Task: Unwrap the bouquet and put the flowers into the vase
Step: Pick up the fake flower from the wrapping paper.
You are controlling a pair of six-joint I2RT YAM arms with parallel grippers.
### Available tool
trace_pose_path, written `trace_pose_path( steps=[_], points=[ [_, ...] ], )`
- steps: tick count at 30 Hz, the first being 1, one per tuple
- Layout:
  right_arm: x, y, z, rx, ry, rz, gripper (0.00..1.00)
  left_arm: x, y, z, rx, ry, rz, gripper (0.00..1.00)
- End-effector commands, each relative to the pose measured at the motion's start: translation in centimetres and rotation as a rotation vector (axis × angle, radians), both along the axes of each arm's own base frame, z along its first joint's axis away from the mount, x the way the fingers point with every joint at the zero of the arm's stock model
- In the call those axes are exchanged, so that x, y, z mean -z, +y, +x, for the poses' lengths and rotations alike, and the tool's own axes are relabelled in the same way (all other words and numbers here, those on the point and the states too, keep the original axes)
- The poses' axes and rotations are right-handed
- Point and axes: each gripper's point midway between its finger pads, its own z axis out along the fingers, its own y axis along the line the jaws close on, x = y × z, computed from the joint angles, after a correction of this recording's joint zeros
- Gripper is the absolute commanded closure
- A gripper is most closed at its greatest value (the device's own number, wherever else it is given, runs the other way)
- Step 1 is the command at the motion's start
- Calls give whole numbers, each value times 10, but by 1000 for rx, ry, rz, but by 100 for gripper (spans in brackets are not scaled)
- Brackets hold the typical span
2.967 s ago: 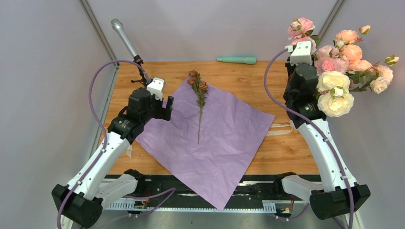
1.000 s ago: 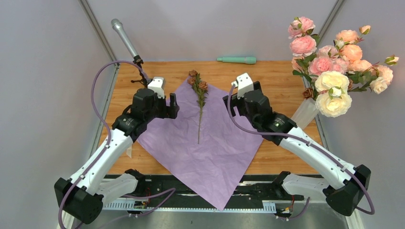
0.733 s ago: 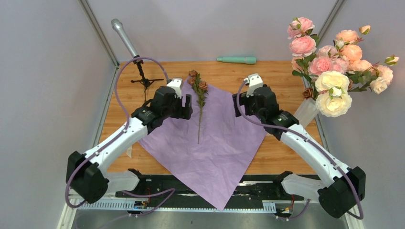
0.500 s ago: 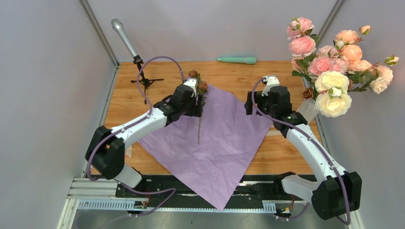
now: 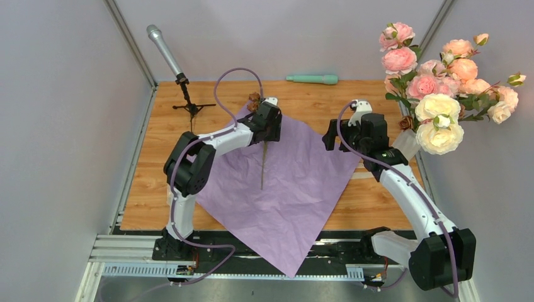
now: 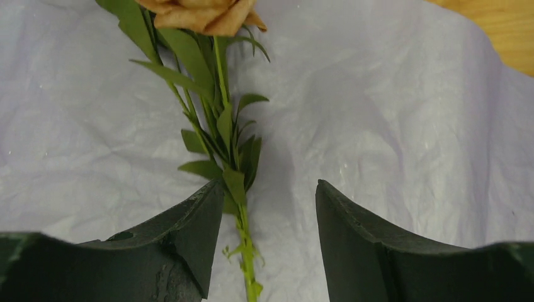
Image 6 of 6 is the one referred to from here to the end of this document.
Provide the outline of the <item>pink flower bouquet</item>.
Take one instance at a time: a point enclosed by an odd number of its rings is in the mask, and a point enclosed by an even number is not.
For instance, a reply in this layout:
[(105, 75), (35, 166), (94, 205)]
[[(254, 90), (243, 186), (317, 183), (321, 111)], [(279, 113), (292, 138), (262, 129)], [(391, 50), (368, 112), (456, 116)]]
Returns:
[(189, 152), (205, 160), (180, 170), (224, 183), (224, 212), (232, 215), (240, 242), (231, 257), (241, 255), (246, 298), (257, 301), (263, 290), (254, 271), (259, 252), (252, 240), (247, 191), (258, 170), (262, 139), (243, 138), (247, 123), (239, 116), (265, 97), (249, 93), (233, 102), (230, 96), (227, 49), (236, 42), (263, 46), (252, 27), (266, 31), (254, 1), (100, 1), (118, 19), (119, 28), (147, 57), (141, 66), (162, 78), (177, 97), (192, 128), (181, 136)]

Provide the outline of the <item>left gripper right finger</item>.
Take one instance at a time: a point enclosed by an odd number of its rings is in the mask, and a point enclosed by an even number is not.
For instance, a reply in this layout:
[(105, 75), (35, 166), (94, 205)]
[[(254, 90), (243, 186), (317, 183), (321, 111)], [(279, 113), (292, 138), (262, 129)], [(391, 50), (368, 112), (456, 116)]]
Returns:
[(466, 249), (409, 232), (327, 181), (315, 192), (329, 299), (532, 301), (533, 244)]

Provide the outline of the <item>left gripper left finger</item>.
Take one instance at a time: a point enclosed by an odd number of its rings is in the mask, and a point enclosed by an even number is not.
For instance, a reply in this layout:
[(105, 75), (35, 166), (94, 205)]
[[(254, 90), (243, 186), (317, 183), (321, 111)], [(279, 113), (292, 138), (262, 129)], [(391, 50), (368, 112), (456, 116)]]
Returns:
[(108, 240), (1, 234), (2, 301), (201, 301), (224, 202), (219, 181)]

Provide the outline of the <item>pink and purple wrapping paper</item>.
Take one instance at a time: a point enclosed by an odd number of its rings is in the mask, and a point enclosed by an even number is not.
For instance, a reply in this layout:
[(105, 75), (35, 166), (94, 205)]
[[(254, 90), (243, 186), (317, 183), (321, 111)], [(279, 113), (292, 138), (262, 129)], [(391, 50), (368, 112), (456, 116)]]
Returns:
[[(268, 27), (228, 50), (263, 139), (249, 192), (262, 301), (327, 301), (324, 179), (427, 238), (533, 240), (533, 79), (424, 1), (258, 1)], [(204, 185), (190, 123), (94, 1), (1, 2), (1, 230), (107, 239)]]

